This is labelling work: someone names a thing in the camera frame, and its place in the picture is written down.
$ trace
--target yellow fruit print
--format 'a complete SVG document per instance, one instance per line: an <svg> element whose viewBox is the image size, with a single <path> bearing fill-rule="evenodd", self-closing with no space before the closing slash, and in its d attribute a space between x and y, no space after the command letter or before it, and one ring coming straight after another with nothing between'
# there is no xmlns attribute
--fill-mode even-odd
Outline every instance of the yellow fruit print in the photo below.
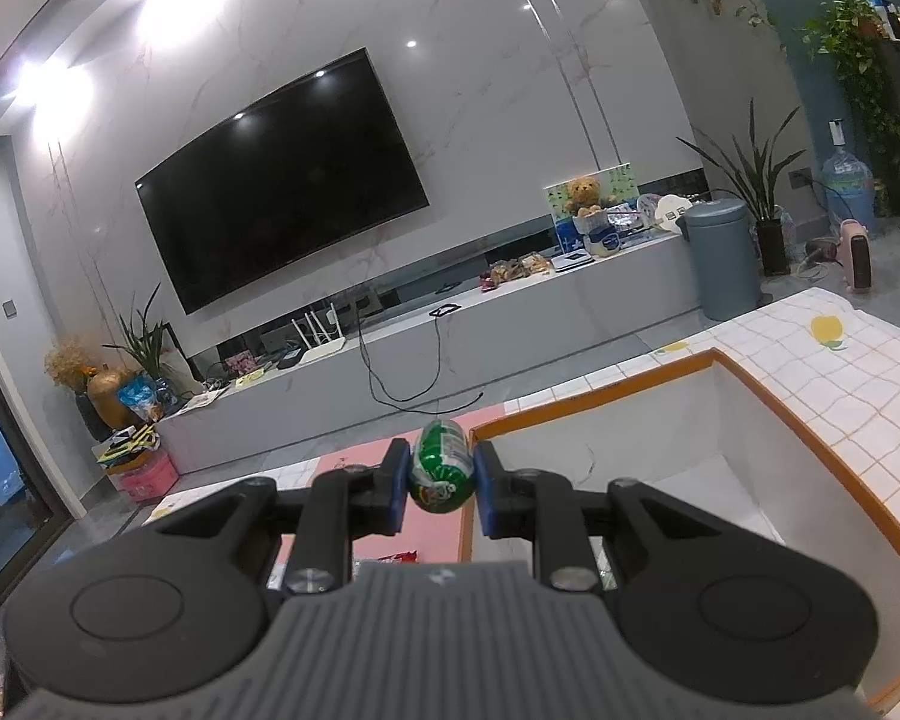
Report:
<svg viewBox="0 0 900 720"><path fill-rule="evenodd" d="M690 346L686 341L674 341L673 343L668 343L667 346L660 346L660 348L655 352L655 354L667 354L668 352L679 352L681 349L685 349Z"/></svg>
<svg viewBox="0 0 900 720"><path fill-rule="evenodd" d="M839 352L846 348L842 341L844 326L837 317L813 317L813 322L810 322L810 333L818 343L828 349Z"/></svg>

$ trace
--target floor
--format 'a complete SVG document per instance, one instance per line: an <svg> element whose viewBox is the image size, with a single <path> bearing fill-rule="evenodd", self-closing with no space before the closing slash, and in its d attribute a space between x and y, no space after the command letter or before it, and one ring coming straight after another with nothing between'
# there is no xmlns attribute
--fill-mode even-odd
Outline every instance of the floor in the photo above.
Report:
<svg viewBox="0 0 900 720"><path fill-rule="evenodd" d="M884 223L885 229L882 234L871 242L871 266L876 287L868 295L849 295L845 291L845 284L842 283L840 266L834 264L821 266L804 274L803 277L790 275L767 280L763 289L773 295L774 299L780 299L811 286L821 287L846 296L854 307L900 327L900 220L884 220ZM467 410L519 399L554 384L578 378L598 368L646 354L715 324L717 322L705 317L701 311L682 314L631 336L617 338L615 341L586 349L562 360L541 361L541 364L532 370L493 382L478 391L473 391L472 394L461 394L439 402L439 408L452 410L461 403L467 403L480 392L482 397L478 405ZM192 490L202 485L220 483L258 471L278 469L358 443L406 432L420 427L426 420L427 418L422 415L396 413L388 418L341 430L317 440L300 442L298 445L282 447L213 469L188 474L180 479L173 492ZM152 506L136 506L122 496L107 490L105 485L99 485L94 493L94 499L87 501L87 516L69 526L41 557L35 570L53 565L59 560L66 560L70 555L86 547L108 541L128 528L139 526L154 509Z"/></svg>

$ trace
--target wall-mounted tv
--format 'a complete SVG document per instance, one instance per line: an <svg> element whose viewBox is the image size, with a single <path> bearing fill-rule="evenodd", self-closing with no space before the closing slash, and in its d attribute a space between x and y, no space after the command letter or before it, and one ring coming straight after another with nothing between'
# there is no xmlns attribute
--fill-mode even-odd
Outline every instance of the wall-mounted tv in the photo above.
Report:
<svg viewBox="0 0 900 720"><path fill-rule="evenodd" d="M257 100L136 187L187 314L428 204L365 50Z"/></svg>

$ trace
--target pink heater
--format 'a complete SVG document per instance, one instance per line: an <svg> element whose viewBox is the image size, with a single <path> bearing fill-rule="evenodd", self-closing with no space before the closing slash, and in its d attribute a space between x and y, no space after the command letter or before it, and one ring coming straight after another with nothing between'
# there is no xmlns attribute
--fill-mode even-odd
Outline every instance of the pink heater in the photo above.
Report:
<svg viewBox="0 0 900 720"><path fill-rule="evenodd" d="M866 292L874 281L869 264L869 238L866 228L854 218L840 224L840 242L837 244L837 261L844 267L844 276L850 290Z"/></svg>

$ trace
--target gray trash bin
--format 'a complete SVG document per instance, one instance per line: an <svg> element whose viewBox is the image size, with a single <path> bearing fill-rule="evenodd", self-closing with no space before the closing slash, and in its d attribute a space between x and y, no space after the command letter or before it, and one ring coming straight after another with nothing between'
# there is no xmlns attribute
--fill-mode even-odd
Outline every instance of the gray trash bin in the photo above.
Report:
<svg viewBox="0 0 900 720"><path fill-rule="evenodd" d="M760 277L744 201L698 203L683 221L703 314L722 322L755 309Z"/></svg>

